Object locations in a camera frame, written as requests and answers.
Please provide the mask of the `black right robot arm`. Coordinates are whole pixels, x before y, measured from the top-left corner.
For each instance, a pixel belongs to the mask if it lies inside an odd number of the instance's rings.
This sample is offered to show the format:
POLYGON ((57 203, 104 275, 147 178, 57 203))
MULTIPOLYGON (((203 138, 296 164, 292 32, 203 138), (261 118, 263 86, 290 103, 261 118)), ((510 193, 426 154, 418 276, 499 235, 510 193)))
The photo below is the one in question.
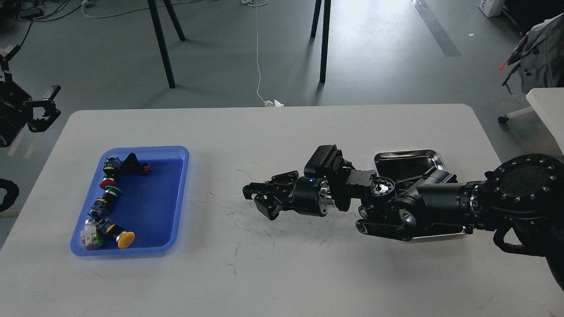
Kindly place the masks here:
POLYGON ((400 241, 427 237, 435 225, 494 232, 509 254, 544 257, 563 287, 563 159, 540 153, 514 157, 485 180, 460 183, 455 174, 429 168, 421 176, 394 181, 375 170, 357 170, 340 150, 315 153, 304 175, 289 171, 242 188, 268 219, 280 211, 324 217, 333 204, 348 211, 359 199, 357 230, 400 241))

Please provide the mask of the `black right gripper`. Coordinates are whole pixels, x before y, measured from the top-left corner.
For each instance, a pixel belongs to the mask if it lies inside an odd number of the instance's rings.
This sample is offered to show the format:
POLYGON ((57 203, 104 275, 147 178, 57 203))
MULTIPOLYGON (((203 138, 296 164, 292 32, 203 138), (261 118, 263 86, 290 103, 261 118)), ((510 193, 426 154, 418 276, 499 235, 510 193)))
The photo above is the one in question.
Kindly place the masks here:
POLYGON ((294 210, 301 215, 325 217, 328 214, 330 189, 326 179, 299 177, 297 170, 274 175, 265 182, 251 182, 242 188, 245 199, 270 221, 280 211, 294 210))

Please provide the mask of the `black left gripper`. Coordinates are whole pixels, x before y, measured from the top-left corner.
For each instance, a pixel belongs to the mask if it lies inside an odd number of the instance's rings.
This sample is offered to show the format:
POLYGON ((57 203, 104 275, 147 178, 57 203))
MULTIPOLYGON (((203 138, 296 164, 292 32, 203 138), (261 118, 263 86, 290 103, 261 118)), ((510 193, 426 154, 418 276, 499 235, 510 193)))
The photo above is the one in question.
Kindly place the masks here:
POLYGON ((13 82, 9 61, 21 50, 22 45, 10 45, 0 49, 1 84, 0 84, 0 146, 9 147, 17 134, 27 124, 30 132, 46 132, 61 115, 54 102, 60 92, 60 85, 52 85, 41 99, 31 100, 31 96, 13 82), (44 114, 33 118, 33 110, 42 108, 44 114))

